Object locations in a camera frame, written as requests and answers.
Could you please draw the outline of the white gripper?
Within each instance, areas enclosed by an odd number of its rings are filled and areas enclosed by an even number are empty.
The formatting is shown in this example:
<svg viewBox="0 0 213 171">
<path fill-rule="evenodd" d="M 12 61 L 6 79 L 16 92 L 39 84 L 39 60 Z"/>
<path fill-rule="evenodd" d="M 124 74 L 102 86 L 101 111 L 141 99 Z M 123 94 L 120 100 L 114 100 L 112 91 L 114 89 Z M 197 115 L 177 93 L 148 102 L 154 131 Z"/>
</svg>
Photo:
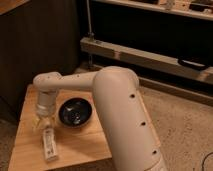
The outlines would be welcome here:
<svg viewBox="0 0 213 171">
<path fill-rule="evenodd" d="M 39 92 L 36 103 L 36 114 L 33 119 L 33 131 L 36 132 L 42 119 L 40 117 L 49 117 L 48 127 L 54 128 L 56 125 L 56 117 L 53 115 L 56 110 L 56 93 L 55 92 Z"/>
</svg>

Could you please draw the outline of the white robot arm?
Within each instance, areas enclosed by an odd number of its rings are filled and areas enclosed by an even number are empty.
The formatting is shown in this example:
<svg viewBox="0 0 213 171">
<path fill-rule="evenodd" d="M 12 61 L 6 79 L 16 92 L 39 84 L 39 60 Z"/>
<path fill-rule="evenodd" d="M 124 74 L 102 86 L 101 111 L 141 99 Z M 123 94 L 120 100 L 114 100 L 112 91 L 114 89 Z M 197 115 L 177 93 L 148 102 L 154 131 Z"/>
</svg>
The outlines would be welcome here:
<svg viewBox="0 0 213 171">
<path fill-rule="evenodd" d="M 34 77 L 38 90 L 36 114 L 54 114 L 60 90 L 89 91 L 117 171 L 168 171 L 156 133 L 139 91 L 137 74 L 118 66 L 66 75 Z"/>
</svg>

